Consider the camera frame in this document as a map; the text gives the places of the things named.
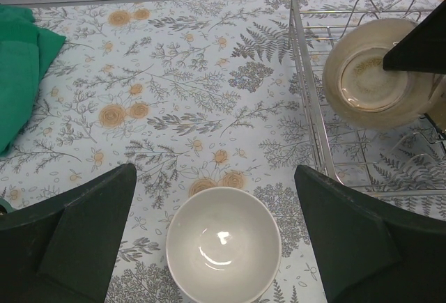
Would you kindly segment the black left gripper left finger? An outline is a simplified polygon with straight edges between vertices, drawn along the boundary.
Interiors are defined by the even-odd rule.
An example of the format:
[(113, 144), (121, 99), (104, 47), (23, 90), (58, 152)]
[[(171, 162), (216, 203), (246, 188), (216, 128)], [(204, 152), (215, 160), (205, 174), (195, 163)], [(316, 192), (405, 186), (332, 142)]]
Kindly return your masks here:
[(136, 183), (122, 164), (1, 215), (1, 301), (104, 302)]

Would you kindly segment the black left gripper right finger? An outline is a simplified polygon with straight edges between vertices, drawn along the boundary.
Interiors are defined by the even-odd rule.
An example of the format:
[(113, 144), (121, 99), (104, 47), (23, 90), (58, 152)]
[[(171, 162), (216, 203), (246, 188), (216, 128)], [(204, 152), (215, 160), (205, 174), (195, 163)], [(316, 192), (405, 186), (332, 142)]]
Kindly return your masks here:
[(445, 301), (444, 221), (308, 166), (298, 166), (294, 178), (328, 302)]

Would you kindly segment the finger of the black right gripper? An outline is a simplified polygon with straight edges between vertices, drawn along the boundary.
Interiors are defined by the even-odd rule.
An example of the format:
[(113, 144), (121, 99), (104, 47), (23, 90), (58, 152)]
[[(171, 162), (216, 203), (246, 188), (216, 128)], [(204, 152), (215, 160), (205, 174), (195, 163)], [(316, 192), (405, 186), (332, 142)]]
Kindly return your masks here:
[(386, 71), (445, 74), (445, 2), (383, 57)]

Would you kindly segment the beige bowl orange flower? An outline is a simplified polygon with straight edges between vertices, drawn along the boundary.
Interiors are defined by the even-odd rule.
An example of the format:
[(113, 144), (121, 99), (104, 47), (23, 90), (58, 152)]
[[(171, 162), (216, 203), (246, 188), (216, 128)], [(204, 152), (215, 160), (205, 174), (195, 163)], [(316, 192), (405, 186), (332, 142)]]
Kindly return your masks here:
[(184, 202), (171, 220), (165, 250), (174, 282), (193, 302), (255, 302), (282, 259), (270, 211), (232, 187), (212, 187)]

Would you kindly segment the beige bowl front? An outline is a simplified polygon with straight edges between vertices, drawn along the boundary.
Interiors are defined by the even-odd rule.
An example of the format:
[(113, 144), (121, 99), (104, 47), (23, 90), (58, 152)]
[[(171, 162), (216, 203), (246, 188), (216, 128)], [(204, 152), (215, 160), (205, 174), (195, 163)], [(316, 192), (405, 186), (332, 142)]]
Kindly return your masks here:
[(441, 90), (440, 98), (428, 111), (426, 116), (437, 132), (442, 134), (442, 138), (445, 138), (445, 80), (442, 80)]

